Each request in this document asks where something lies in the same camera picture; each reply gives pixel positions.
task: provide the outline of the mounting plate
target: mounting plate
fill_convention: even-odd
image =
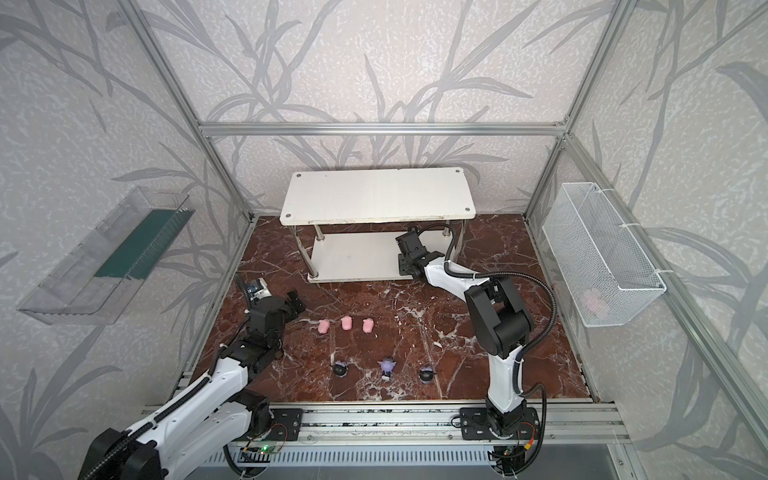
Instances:
[[[459,421],[462,424],[462,438],[464,440],[499,440],[488,426],[488,410],[485,408],[459,409]],[[523,412],[523,422],[538,426],[538,414],[536,409],[527,408]],[[528,441],[533,436],[531,427],[520,424],[516,433],[509,439]]]
[[[269,435],[264,440],[273,440],[275,442],[295,442],[299,439],[299,430],[301,429],[302,409],[274,409],[272,414],[275,416],[275,422],[285,425],[286,430],[279,426],[272,428]]]

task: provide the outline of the brown marble surface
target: brown marble surface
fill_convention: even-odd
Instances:
[[[314,229],[299,227],[305,247],[313,244]],[[326,233],[405,230],[405,224],[381,223],[324,227]],[[458,262],[483,270],[519,270],[543,278],[520,215],[479,215],[469,222]],[[259,219],[240,264],[248,282],[263,276],[271,292],[299,292],[307,311],[286,325],[285,356],[277,360],[249,389],[273,402],[331,400],[483,399],[488,390],[488,358],[474,338],[466,305],[450,293],[422,281],[310,284],[296,244],[277,217]],[[536,333],[546,324],[546,294],[526,280],[516,282],[535,317]],[[206,342],[195,378],[210,364],[219,343],[228,340],[243,320],[243,296],[232,285]],[[342,330],[339,319],[353,317],[353,329]],[[373,332],[362,321],[376,321]],[[325,335],[317,322],[333,321]],[[382,380],[378,361],[397,362],[392,379]],[[339,378],[331,365],[349,364]],[[432,366],[435,380],[422,384],[422,366]],[[584,398],[589,393],[562,325],[525,358],[523,385],[542,382],[549,398]]]

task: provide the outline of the leaf pattern wallpaper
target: leaf pattern wallpaper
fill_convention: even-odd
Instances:
[[[208,122],[561,121],[613,0],[140,1]],[[114,18],[111,27],[121,24]],[[481,213],[521,213],[549,137],[231,137],[221,157],[254,212],[298,170],[468,171]]]
[[[75,478],[98,433],[165,402],[247,227],[115,11],[0,2],[2,478]],[[17,311],[137,185],[187,193],[195,213],[118,321]]]
[[[576,135],[768,393],[768,2],[638,2]],[[585,329],[531,224],[582,361],[651,478],[768,478],[768,459],[662,300]]]

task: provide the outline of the green strip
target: green strip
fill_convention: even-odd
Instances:
[[[94,276],[145,280],[193,211],[151,210]]]

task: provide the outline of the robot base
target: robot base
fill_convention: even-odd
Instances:
[[[500,413],[490,402],[484,409],[464,408],[458,411],[464,440],[511,439],[528,441],[534,435],[531,427],[538,427],[538,413],[525,400],[511,412]]]

